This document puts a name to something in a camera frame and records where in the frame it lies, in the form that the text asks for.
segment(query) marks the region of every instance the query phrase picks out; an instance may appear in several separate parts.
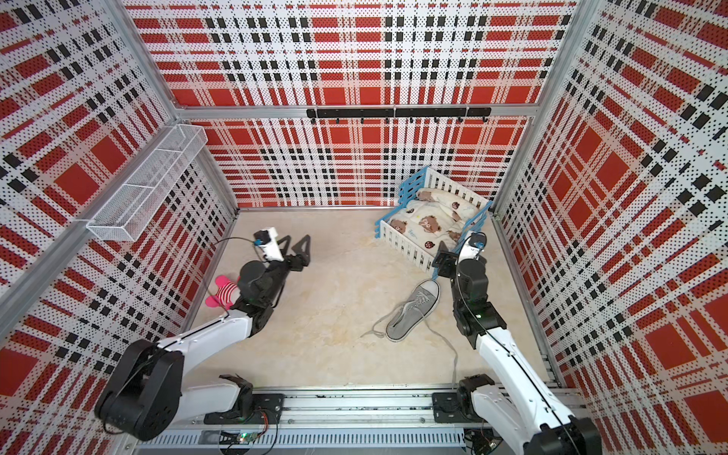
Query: pillow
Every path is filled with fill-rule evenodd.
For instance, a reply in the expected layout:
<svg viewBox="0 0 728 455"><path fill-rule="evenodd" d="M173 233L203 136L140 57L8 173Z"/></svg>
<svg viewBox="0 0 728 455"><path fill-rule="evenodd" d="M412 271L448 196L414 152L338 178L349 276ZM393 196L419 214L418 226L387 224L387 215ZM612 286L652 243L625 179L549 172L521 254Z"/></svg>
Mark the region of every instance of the pillow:
<svg viewBox="0 0 728 455"><path fill-rule="evenodd" d="M478 214L479 209L470 202L462 199L457 194L448 193L447 191L434 188L420 188L417 191L417 199L421 201L439 202L443 209L451 213L455 221L463 222L470 220Z"/></svg>
<svg viewBox="0 0 728 455"><path fill-rule="evenodd" d="M449 250L455 248L453 236L461 231L459 226L437 202L412 200L389 219L391 227L403 234L423 250L434 256L444 241Z"/></svg>
<svg viewBox="0 0 728 455"><path fill-rule="evenodd" d="M455 220L437 202L410 201L403 215L435 236L441 235L455 224Z"/></svg>

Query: gray canvas sneaker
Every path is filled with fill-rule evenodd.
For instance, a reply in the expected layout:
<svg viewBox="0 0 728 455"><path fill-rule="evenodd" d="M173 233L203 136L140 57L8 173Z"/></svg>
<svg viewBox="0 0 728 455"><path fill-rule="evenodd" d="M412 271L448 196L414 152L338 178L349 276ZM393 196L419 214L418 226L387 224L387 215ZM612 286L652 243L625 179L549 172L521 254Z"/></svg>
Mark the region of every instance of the gray canvas sneaker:
<svg viewBox="0 0 728 455"><path fill-rule="evenodd" d="M384 331L390 341L402 341L425 317L435 309L440 298L440 286L434 280L425 280L412 291Z"/></svg>

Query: beige floor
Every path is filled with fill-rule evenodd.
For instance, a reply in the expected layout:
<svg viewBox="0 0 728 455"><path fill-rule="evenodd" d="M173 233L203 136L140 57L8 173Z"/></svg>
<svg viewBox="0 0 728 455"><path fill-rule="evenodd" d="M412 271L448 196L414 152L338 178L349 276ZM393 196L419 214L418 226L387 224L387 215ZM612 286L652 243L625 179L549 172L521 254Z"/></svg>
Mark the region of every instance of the beige floor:
<svg viewBox="0 0 728 455"><path fill-rule="evenodd" d="M390 384L445 384L451 381L453 352L424 324L400 343L360 338L372 323L405 299L428 276L373 237L374 221L386 210L241 212L232 235L251 238L274 226L297 242L312 238L311 265L291 272L280 305L260 333L219 352L192 372L188 384L238 373L256 387ZM491 302L508 324L519 348L547 375L526 314L490 221L488 244ZM217 274L237 279L240 267L255 258L242 240L229 240ZM447 280L439 278L440 302L428 317L459 353L457 377L488 373L485 361L460 335L452 315ZM194 326L221 314L200 307Z"/></svg>

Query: perforated panel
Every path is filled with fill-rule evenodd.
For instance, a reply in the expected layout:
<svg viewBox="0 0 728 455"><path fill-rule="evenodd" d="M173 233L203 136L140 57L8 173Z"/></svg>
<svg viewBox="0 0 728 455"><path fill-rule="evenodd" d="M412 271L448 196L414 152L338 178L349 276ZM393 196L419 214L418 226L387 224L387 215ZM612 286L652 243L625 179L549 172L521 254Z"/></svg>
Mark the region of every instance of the perforated panel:
<svg viewBox="0 0 728 455"><path fill-rule="evenodd" d="M0 293L167 119L105 14L0 6Z"/></svg>
<svg viewBox="0 0 728 455"><path fill-rule="evenodd" d="M0 349L0 452L105 453L109 374L131 341L179 332L229 222L193 163L137 242L81 249Z"/></svg>
<svg viewBox="0 0 728 455"><path fill-rule="evenodd" d="M533 103L576 5L123 3L182 106Z"/></svg>
<svg viewBox="0 0 728 455"><path fill-rule="evenodd" d="M195 121L240 207L396 205L425 166L492 199L526 117Z"/></svg>
<svg viewBox="0 0 728 455"><path fill-rule="evenodd" d="M727 15L602 1L505 213L611 452L728 451Z"/></svg>

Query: white wire basket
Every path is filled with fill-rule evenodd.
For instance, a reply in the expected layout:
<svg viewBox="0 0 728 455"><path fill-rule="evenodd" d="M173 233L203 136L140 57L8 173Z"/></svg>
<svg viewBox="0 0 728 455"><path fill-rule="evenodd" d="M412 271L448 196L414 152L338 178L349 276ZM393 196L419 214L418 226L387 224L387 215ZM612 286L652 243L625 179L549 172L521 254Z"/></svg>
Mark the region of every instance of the white wire basket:
<svg viewBox="0 0 728 455"><path fill-rule="evenodd" d="M171 128L86 227L100 240L136 241L206 143L203 127Z"/></svg>
<svg viewBox="0 0 728 455"><path fill-rule="evenodd" d="M415 199L417 190L420 188L436 188L447 191L468 201L478 209L478 213L465 223L460 241L453 250L455 253L460 252L460 248L462 248L462 244L466 239L465 234L468 231L479 232L483 228L491 202L475 191L465 188L460 183L445 177L436 170L430 169L429 166L421 169L400 184L399 205L375 223L374 237L381 238L390 247L399 251L402 256L407 258L407 261L414 264L418 269L423 272L432 272L432 277L435 278L438 275L438 270L432 264L435 260L432 254L417 246L415 242L409 240L389 225L389 219L392 215L405 207L407 202Z"/></svg>

